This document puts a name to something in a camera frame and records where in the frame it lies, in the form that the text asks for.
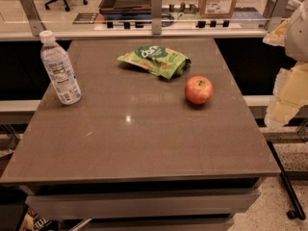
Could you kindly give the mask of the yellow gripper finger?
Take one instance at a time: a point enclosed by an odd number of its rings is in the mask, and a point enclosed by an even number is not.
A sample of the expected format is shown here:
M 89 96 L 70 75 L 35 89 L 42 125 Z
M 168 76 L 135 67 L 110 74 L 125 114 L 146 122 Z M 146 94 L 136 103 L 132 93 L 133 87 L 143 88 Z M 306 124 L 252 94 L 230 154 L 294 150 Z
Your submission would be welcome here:
M 279 26 L 263 38 L 263 43 L 271 46 L 285 46 L 285 35 L 289 26 L 290 19 L 287 18 Z
M 267 127 L 283 127 L 308 104 L 308 64 L 297 62 L 290 70 L 281 68 L 272 94 L 264 122 Z

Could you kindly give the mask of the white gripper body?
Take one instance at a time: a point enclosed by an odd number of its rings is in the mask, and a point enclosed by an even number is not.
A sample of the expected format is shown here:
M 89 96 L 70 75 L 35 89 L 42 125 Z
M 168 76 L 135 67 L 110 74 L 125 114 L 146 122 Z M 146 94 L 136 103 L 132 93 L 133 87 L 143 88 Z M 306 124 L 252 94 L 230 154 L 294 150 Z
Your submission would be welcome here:
M 308 0 L 304 0 L 290 17 L 285 52 L 298 62 L 308 62 Z

